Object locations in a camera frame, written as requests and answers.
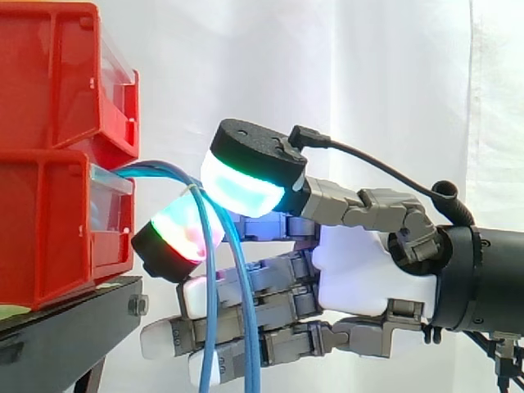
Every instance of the white wall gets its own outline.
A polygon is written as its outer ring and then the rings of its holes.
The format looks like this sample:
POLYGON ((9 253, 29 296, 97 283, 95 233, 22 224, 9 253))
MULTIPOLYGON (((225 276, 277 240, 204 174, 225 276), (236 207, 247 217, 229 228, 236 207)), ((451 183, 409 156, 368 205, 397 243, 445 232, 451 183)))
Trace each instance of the white wall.
MULTIPOLYGON (((98 0, 102 19, 141 74, 141 158, 198 175, 226 117, 289 132, 304 124, 360 147, 431 186, 466 176, 467 0, 98 0)), ((347 187, 401 188, 341 154, 317 151, 310 173, 347 187)), ((176 197, 138 182, 137 223, 176 197)), ((248 259, 285 245, 249 245, 248 259)), ((226 249, 220 264, 230 265, 226 249)), ((136 261, 134 273, 142 273, 136 261)), ((144 278, 144 323, 178 313, 174 287, 144 278)), ((331 320, 336 316, 329 315, 331 320)), ((451 391, 454 338, 377 361, 334 353, 263 371, 264 391, 451 391)), ((194 391, 186 359, 141 358, 138 332, 108 357, 101 392, 194 391)), ((242 391, 236 381, 216 389, 242 391)))

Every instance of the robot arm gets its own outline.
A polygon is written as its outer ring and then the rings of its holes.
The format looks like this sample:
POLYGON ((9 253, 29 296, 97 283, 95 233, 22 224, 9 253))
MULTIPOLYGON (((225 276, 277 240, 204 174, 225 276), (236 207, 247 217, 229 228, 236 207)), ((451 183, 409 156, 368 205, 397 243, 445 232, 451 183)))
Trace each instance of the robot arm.
MULTIPOLYGON (((235 190, 221 203, 224 207, 234 210, 231 203, 248 209, 243 200, 250 198, 260 201, 259 214, 261 206, 270 206, 266 202, 278 203, 273 207, 280 213, 258 219, 236 216, 241 239, 305 245, 250 265, 263 366, 324 356, 333 349, 387 358, 395 329, 424 332, 426 342, 433 331, 438 342, 446 328, 489 333, 496 340, 492 356, 497 375, 507 381, 522 373, 517 340, 524 333, 523 234, 478 229, 471 217, 453 219, 464 213, 460 205, 446 215, 454 225, 436 227, 410 194, 389 189, 353 192, 306 177, 305 159, 287 137, 253 124, 225 120, 211 150, 221 165, 248 174, 245 187, 232 178, 219 179, 235 190), (388 251, 377 232, 390 234, 388 251), (302 321, 326 309, 356 316, 333 325, 302 321)), ((203 181, 205 176, 210 174, 203 173, 203 181)), ((208 184, 204 182, 213 197, 217 187, 208 184)), ((223 196, 220 191, 215 195, 223 196)), ((214 384, 244 375, 236 273, 225 270, 218 277, 214 384)), ((147 358, 191 354, 195 383, 206 326, 205 286, 204 278, 180 284, 182 315, 142 332, 147 358)))

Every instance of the black metal stand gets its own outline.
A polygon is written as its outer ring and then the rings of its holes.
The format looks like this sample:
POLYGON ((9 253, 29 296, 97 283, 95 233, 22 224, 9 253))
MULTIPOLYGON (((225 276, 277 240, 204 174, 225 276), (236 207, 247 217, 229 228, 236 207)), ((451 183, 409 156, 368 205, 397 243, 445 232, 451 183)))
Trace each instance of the black metal stand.
POLYGON ((140 277, 0 321, 0 391, 95 393, 106 354, 140 324, 140 277))

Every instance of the blue cable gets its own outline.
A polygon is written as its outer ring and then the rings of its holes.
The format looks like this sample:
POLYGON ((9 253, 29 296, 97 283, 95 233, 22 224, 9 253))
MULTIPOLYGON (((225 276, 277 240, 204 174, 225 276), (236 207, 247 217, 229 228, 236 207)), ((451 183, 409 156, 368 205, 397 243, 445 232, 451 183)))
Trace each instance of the blue cable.
POLYGON ((253 295, 251 283, 246 269, 246 260, 237 230, 231 220, 231 216, 226 210, 217 206, 213 201, 210 203, 215 208, 220 222, 226 232, 226 238, 232 247, 233 258, 237 266, 237 273, 242 291, 242 316, 244 318, 244 342, 246 343, 246 360, 249 368, 246 367, 246 377, 244 390, 253 393, 260 393, 260 344, 258 323, 256 322, 255 306, 253 305, 253 295))
MULTIPOLYGON (((116 172, 122 176, 128 177, 173 177, 171 173, 166 173, 162 168, 158 168, 153 164, 153 167, 144 167, 144 163, 132 164, 123 169, 118 169, 116 172)), ((191 179, 199 187, 200 182, 191 179)), ((237 274, 239 277, 240 287, 242 291, 242 317, 244 320, 244 332, 246 343, 246 377, 244 389, 247 392, 260 392, 260 344, 258 340, 258 324, 256 322, 255 307, 252 301, 252 290, 249 281, 249 275, 246 269, 246 261, 240 245, 240 238, 234 223, 227 211, 221 206, 214 203, 207 194, 203 192, 206 199, 215 209, 217 216, 220 219, 226 238, 232 247, 233 258, 237 267, 237 274)))
MULTIPOLYGON (((171 178, 185 183, 187 186, 195 184, 185 172, 180 168, 162 162, 162 161, 143 161, 142 163, 133 165, 133 168, 123 168, 116 170, 116 173, 124 177, 136 176, 151 176, 152 173, 141 169, 144 165, 147 167, 157 168, 163 172, 170 174, 171 178)), ((211 235, 210 221, 207 216, 204 199, 201 195, 199 187, 190 187, 189 191, 195 198, 198 214, 201 218, 202 231, 204 233, 204 242, 206 244, 206 291, 207 291, 207 324, 206 324, 206 342, 204 344, 204 359, 202 361, 202 370, 200 375, 200 384, 198 391, 200 393, 208 393, 210 389, 211 371, 213 368, 213 357, 215 355, 215 342, 218 319, 218 296, 216 289, 215 276, 215 246, 213 244, 213 237, 211 235)))

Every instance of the cyan light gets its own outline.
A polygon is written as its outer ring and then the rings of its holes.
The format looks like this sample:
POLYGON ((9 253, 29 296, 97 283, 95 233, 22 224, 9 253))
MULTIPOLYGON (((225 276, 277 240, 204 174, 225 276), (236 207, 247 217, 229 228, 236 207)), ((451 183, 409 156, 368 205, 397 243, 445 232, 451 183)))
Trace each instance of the cyan light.
MULTIPOLYGON (((204 201, 210 220, 213 243, 217 247, 224 238, 224 229, 208 201, 204 201)), ((173 249, 187 260, 201 262, 206 259, 206 244, 197 204, 191 193, 176 199, 157 213, 151 224, 173 249)))
POLYGON ((247 217, 269 213, 284 196, 283 187, 238 172, 210 151, 202 163, 201 181, 213 201, 247 217))

